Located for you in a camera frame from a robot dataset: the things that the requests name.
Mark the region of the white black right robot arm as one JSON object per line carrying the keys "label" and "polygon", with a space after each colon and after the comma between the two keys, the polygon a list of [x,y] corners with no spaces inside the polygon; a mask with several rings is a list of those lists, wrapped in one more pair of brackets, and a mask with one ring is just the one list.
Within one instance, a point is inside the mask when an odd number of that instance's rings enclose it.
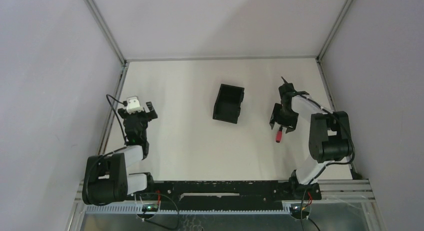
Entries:
{"label": "white black right robot arm", "polygon": [[349,116],[344,111],[333,111],[311,98],[306,91],[298,91],[292,83],[278,88],[280,102],[275,103],[269,125],[278,125],[275,141],[280,143],[283,134],[295,131],[299,118],[309,123],[309,156],[289,178],[289,190],[305,191],[317,183],[328,166],[349,165],[355,156],[350,132]]}

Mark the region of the left controller board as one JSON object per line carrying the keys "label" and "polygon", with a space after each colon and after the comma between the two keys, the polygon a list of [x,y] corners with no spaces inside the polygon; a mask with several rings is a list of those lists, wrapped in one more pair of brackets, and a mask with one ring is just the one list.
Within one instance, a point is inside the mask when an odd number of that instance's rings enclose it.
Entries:
{"label": "left controller board", "polygon": [[149,213],[149,212],[157,212],[159,210],[159,206],[156,204],[145,204],[143,205],[141,212],[142,213]]}

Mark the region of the controller board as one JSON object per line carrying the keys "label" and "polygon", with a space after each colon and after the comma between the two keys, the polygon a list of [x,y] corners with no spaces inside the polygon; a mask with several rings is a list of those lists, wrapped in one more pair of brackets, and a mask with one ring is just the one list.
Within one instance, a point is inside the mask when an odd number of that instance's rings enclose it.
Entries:
{"label": "controller board", "polygon": [[156,204],[145,204],[143,205],[141,212],[142,213],[149,213],[149,212],[157,212],[159,210],[159,206]]}
{"label": "controller board", "polygon": [[306,210],[305,207],[301,207],[299,205],[292,205],[289,208],[290,216],[296,220],[307,219],[310,215],[310,212]]}

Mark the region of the black mounting rail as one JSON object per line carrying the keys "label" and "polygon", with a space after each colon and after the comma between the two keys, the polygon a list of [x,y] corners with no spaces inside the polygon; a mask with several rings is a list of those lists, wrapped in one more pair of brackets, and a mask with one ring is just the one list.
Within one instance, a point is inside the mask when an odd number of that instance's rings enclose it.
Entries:
{"label": "black mounting rail", "polygon": [[320,201],[319,184],[308,186],[286,180],[155,181],[144,191],[161,194],[166,210],[192,212],[281,211],[284,202]]}

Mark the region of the right controller board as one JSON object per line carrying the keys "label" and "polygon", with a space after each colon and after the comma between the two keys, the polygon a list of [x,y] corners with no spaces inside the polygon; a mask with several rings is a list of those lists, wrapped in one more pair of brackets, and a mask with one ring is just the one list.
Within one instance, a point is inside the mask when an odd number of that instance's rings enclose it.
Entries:
{"label": "right controller board", "polygon": [[305,207],[301,207],[299,205],[292,205],[289,208],[290,216],[296,220],[307,219],[310,215],[310,212],[306,210]]}

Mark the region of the red handled screwdriver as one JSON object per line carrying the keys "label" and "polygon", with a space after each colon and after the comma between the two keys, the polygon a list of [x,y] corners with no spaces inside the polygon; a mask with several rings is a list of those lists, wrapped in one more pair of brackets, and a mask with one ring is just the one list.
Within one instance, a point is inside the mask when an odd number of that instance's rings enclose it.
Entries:
{"label": "red handled screwdriver", "polygon": [[275,142],[276,143],[280,143],[282,141],[283,138],[283,133],[284,133],[284,127],[281,125],[276,133],[275,136]]}

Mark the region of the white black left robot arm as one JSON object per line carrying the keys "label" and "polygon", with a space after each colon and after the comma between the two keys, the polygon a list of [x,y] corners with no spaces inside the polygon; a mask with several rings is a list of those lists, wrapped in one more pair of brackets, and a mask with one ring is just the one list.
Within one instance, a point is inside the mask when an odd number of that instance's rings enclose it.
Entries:
{"label": "white black left robot arm", "polygon": [[122,202],[133,193],[145,191],[152,181],[149,172],[129,173],[128,170],[148,157],[147,128],[150,121],[158,118],[157,112],[152,102],[147,102],[147,108],[143,108],[134,97],[124,104],[117,111],[124,146],[87,159],[82,186],[82,199],[86,205]]}

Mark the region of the black plastic bin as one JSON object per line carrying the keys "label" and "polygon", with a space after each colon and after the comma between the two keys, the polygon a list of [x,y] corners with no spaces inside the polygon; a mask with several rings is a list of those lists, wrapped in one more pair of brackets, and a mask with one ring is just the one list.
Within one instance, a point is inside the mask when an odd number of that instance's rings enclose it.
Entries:
{"label": "black plastic bin", "polygon": [[222,83],[214,103],[212,118],[218,121],[237,124],[244,94],[244,87]]}

